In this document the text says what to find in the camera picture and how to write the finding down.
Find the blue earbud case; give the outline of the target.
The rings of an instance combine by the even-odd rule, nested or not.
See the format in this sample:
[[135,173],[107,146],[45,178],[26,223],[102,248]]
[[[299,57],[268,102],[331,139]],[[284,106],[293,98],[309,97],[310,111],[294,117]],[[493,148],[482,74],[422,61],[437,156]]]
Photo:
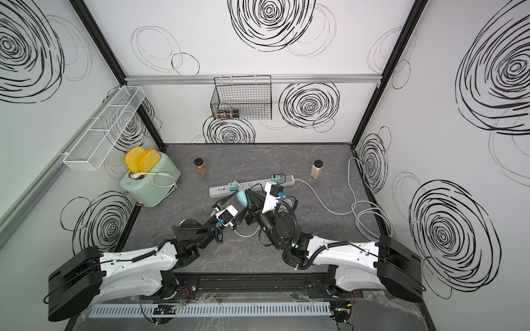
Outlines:
[[247,194],[244,190],[238,191],[236,197],[242,207],[246,208],[248,206]]

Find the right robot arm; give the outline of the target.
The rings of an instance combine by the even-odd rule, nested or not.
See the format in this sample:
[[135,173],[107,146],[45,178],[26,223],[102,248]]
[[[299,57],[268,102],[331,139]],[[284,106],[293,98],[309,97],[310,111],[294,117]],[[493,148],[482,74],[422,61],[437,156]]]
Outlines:
[[387,290],[413,303],[423,301],[420,257],[398,240],[381,235],[377,241],[333,241],[302,232],[294,209],[283,193],[237,193],[247,208],[247,220],[256,221],[282,260],[296,270],[328,266],[330,288],[345,292]]

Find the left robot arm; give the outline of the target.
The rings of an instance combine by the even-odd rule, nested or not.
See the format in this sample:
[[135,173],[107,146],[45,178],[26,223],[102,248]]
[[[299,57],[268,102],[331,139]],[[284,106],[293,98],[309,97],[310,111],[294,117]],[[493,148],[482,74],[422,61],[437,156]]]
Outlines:
[[198,259],[212,241],[221,243],[224,229],[236,228],[247,210],[247,195],[239,191],[217,201],[206,223],[184,220],[172,228],[173,238],[154,247],[127,252],[84,248],[48,277],[48,321],[69,319],[113,299],[173,297],[180,288],[173,271]]

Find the white power strip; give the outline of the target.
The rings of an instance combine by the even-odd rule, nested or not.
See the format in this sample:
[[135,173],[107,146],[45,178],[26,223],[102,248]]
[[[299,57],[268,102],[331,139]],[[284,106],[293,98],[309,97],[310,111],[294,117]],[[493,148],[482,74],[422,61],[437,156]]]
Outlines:
[[[232,192],[229,190],[229,183],[222,186],[215,186],[209,188],[210,198],[221,198],[230,195]],[[260,188],[265,188],[267,183],[280,184],[284,187],[293,186],[295,184],[295,178],[293,175],[285,175],[284,173],[274,174],[266,179],[258,179],[247,182],[237,182],[240,185],[240,190],[259,190]]]

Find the brown spice jar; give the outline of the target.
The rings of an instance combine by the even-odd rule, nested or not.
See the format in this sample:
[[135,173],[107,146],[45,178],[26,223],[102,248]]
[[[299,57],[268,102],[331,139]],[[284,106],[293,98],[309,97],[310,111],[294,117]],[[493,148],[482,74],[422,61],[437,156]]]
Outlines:
[[207,176],[208,170],[207,170],[207,166],[206,166],[203,158],[196,158],[194,160],[194,166],[195,166],[195,169],[196,169],[197,173],[199,174],[199,176],[201,176],[201,177]]

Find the beige spice jar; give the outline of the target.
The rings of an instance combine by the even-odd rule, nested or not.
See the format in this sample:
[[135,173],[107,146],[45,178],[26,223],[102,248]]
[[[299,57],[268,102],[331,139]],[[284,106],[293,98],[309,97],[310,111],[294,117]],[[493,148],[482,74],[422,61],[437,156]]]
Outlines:
[[323,165],[324,165],[324,162],[320,159],[317,159],[313,162],[311,173],[310,173],[310,176],[313,179],[318,179],[321,176]]

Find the mint green toaster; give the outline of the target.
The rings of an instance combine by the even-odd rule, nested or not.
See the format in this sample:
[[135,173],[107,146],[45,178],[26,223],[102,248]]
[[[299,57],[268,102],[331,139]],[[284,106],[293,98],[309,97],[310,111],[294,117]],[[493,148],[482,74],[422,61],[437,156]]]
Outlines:
[[155,207],[167,198],[177,188],[177,181],[181,172],[173,161],[160,153],[161,159],[146,175],[133,178],[128,171],[120,181],[120,187],[134,200],[145,207]]

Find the yellow toast slice right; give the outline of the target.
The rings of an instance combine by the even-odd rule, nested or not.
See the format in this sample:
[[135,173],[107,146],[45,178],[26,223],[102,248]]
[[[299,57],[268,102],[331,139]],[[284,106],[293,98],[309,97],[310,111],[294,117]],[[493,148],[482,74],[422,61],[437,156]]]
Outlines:
[[160,161],[161,155],[154,149],[146,151],[139,159],[139,171],[150,172]]

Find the yellow toast slice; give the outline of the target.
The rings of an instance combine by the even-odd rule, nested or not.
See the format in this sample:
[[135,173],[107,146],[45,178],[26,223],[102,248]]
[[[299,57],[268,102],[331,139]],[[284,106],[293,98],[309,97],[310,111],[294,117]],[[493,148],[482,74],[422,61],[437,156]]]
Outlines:
[[139,171],[150,172],[160,161],[161,155],[154,149],[146,151],[139,159]]
[[124,156],[124,164],[132,173],[140,172],[140,159],[146,153],[141,146],[130,149]]

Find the yellow toast slice left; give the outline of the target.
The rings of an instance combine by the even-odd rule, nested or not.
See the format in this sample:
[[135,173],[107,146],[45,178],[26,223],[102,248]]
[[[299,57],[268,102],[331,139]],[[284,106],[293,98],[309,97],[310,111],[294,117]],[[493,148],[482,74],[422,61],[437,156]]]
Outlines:
[[141,146],[130,149],[124,156],[124,164],[132,173],[140,172],[140,159],[146,153]]

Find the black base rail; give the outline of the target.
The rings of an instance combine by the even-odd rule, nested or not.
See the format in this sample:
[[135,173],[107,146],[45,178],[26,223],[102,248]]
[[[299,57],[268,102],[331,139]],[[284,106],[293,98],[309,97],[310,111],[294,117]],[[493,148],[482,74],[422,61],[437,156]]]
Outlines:
[[405,301],[419,303],[422,295],[415,296],[406,288],[390,281],[389,287],[380,284],[372,275],[352,275],[345,284],[335,277],[338,268],[330,266],[325,273],[174,273],[162,271],[160,281],[149,277],[139,277],[132,281],[118,281],[115,284],[101,285],[95,302],[121,299],[125,297],[146,297],[150,300],[196,299],[204,293],[238,292],[301,292],[311,299],[342,298],[359,295],[363,298],[366,291],[385,290]]

